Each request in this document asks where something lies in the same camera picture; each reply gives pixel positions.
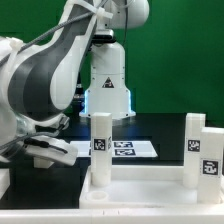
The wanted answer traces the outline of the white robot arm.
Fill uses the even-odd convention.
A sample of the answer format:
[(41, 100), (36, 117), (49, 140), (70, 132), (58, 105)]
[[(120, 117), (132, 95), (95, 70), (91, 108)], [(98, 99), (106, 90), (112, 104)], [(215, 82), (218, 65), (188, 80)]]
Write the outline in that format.
[(16, 38), (0, 38), (0, 156), (8, 159), (23, 143), (54, 140), (69, 121), (71, 105), (86, 54), (91, 62), (91, 87), (84, 95), (84, 117), (109, 112), (115, 119), (132, 117), (125, 85), (125, 51), (113, 30), (143, 25), (147, 0), (67, 0), (52, 39), (38, 46)]

